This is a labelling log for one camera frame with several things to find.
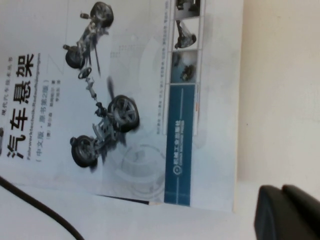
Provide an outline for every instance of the wheel rim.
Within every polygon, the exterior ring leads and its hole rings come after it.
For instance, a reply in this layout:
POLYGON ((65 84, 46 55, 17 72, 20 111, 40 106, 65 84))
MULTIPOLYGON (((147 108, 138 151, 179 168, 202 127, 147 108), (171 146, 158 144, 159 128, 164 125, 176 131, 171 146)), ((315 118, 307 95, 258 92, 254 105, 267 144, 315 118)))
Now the wheel rim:
POLYGON ((83 138, 78 140, 78 145, 75 150, 83 162, 90 163, 94 160, 91 154, 91 142, 89 139, 83 138))
POLYGON ((108 15, 111 14, 110 8, 105 6, 104 4, 98 4, 95 10, 95 16, 99 20, 106 20, 108 15))
POLYGON ((112 105, 114 118, 120 125, 135 123, 138 114, 134 104, 126 98, 119 98, 112 105))

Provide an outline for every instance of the car suspension illustration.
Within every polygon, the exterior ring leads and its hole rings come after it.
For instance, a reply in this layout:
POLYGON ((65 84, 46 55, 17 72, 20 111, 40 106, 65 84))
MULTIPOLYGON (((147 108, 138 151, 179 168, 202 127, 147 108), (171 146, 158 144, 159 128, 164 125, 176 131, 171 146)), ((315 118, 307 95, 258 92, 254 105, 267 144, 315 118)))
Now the car suspension illustration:
POLYGON ((93 89, 94 80, 89 78, 91 67, 80 71, 78 78, 85 79, 86 89, 96 101, 95 114, 102 118, 98 124, 92 124, 96 137, 81 135, 70 139, 71 154, 75 163, 81 168, 94 167, 98 157, 107 154, 106 150, 114 148, 121 140, 121 135, 136 130, 140 125, 138 108, 133 99, 125 95, 114 96, 112 79, 108 78, 108 90, 111 102, 108 107, 103 107, 97 100, 93 89))
POLYGON ((177 43, 174 45, 174 48, 185 49, 192 46, 197 41, 196 35, 191 34, 187 26, 180 20, 176 20, 175 22, 178 29, 179 37, 177 43))
POLYGON ((181 80, 184 82, 190 81, 196 73, 196 67, 194 65, 185 66, 181 73, 181 80))
POLYGON ((108 30, 114 21, 113 10, 110 5, 98 1, 93 5, 90 15, 81 13, 80 18, 90 19, 90 23, 85 28, 79 41, 76 42, 76 45, 63 45, 63 48, 67 50, 65 61, 69 67, 81 70, 88 62, 91 66, 91 51, 94 50, 100 74, 97 44, 101 36, 109 34, 108 30))

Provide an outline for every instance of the black object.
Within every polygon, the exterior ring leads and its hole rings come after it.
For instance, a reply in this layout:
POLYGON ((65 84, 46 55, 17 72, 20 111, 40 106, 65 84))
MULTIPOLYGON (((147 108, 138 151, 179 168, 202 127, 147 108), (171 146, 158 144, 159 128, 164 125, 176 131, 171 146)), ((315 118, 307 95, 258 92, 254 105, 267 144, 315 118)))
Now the black object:
POLYGON ((48 215, 50 218, 54 219, 58 224, 64 227, 76 240, 85 240, 83 236, 62 216, 58 213, 53 211, 51 208, 47 207, 43 203, 39 202, 32 196, 28 195, 24 191, 20 190, 4 178, 0 176, 0 186, 4 189, 8 190, 10 193, 16 195, 18 198, 22 199, 23 201, 27 202, 31 206, 35 207, 36 209, 40 210, 44 214, 48 215))
POLYGON ((320 202, 293 185, 260 187, 257 240, 320 240, 320 202))

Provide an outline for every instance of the wheel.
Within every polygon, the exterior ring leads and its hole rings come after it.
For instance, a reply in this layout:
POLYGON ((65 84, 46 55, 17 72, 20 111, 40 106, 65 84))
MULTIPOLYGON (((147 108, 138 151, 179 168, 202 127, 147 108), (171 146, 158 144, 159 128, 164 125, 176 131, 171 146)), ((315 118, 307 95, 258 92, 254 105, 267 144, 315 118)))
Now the wheel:
POLYGON ((65 61, 69 65, 69 67, 73 69, 82 69, 86 62, 84 57, 82 57, 81 59, 73 50, 68 50, 66 52, 65 61))
POLYGON ((91 149, 92 139, 86 135, 79 136, 78 138, 71 138, 71 154, 74 162, 81 168, 95 166, 98 159, 91 149))
POLYGON ((136 129, 140 124, 140 117, 136 103, 127 96, 116 96, 108 106, 108 113, 114 116, 114 128, 121 133, 136 129))
POLYGON ((114 12, 110 5, 104 2, 96 2, 90 12, 90 17, 96 17, 102 28, 109 28, 114 22, 114 12))

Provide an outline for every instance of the grey circle graphic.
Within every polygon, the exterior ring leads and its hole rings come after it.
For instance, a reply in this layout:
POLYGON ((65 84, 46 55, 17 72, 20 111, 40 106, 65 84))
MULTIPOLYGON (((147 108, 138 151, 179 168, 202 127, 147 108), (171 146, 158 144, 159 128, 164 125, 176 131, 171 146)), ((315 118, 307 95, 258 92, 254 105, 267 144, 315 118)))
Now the grey circle graphic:
POLYGON ((165 164, 166 157, 160 149, 150 144, 140 144, 135 149, 130 147, 127 150, 120 169, 127 174, 129 174, 128 170, 131 170, 130 175, 133 175, 133 181, 128 188, 134 196, 140 199, 154 200, 161 197, 165 190, 165 164))

